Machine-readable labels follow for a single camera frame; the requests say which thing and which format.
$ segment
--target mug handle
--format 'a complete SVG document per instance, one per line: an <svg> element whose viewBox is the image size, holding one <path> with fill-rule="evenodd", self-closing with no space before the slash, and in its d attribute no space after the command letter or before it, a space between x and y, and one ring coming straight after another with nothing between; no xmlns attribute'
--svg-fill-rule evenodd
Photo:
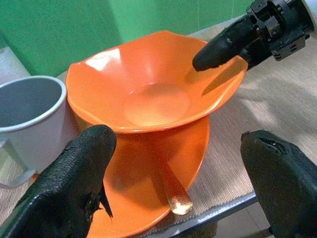
<svg viewBox="0 0 317 238"><path fill-rule="evenodd" d="M21 162L21 159L19 155L16 153L15 149L13 148L12 144L7 139L1 139L0 138L0 150L2 148L6 147L9 155L14 159L15 161ZM23 173L19 175L16 179L13 181L10 181L8 184L4 184L0 182L0 188L15 188L22 184L24 184L26 181L28 181L34 174L35 169L32 168L25 168Z"/></svg>

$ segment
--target white mug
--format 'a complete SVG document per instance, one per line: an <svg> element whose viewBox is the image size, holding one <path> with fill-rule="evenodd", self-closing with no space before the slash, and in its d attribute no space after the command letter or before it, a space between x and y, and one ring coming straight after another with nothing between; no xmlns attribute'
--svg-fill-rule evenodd
<svg viewBox="0 0 317 238"><path fill-rule="evenodd" d="M0 86L0 150L24 172L0 188L14 188L42 172L77 135L62 81L30 76Z"/></svg>

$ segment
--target spoon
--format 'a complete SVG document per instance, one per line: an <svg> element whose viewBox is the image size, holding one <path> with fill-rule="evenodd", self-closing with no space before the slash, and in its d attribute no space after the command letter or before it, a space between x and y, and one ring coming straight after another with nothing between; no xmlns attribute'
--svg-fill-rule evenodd
<svg viewBox="0 0 317 238"><path fill-rule="evenodd" d="M192 210L193 202L168 165L164 150L158 142L152 141L152 143L158 158L160 174L171 211L176 215L186 215Z"/></svg>

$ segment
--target mug rim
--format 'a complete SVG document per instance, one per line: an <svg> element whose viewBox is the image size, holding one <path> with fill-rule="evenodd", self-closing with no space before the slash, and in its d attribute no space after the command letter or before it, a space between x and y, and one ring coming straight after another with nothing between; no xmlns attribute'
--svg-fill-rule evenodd
<svg viewBox="0 0 317 238"><path fill-rule="evenodd" d="M4 83L4 84L0 85L0 89L5 87L5 86L7 86L7 85L9 85L9 84L13 84L13 83L16 83L16 82L19 82L19 81L23 81L23 80L34 79L34 78L44 78L44 79L48 79L48 80L51 80L51 81L54 81L55 83L57 83L61 87L61 93L60 93L59 99L56 101L56 103L50 109L48 109L43 114L41 114L41 115L31 119L31 120L28 120L26 122L19 123L19 124L16 124L16 125L0 127L0 133L13 132L13 131L22 130L22 129L25 129L27 127L33 126L33 125L43 121L44 119L48 118L54 112L56 112L57 109L65 101L66 94L67 94L67 90L66 90L65 84L61 80L59 80L58 78L51 77L51 76L36 75L36 76L27 76L27 77L24 77L24 78L19 78L17 80L13 80L13 81L10 81L10 82L7 82L7 83Z"/></svg>

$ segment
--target floor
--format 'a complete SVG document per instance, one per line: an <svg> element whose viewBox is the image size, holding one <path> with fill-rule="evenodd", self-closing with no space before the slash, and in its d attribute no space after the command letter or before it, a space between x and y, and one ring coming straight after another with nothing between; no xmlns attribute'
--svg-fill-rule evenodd
<svg viewBox="0 0 317 238"><path fill-rule="evenodd" d="M274 238L266 235L268 227L262 207L255 203L220 220L215 238Z"/></svg>

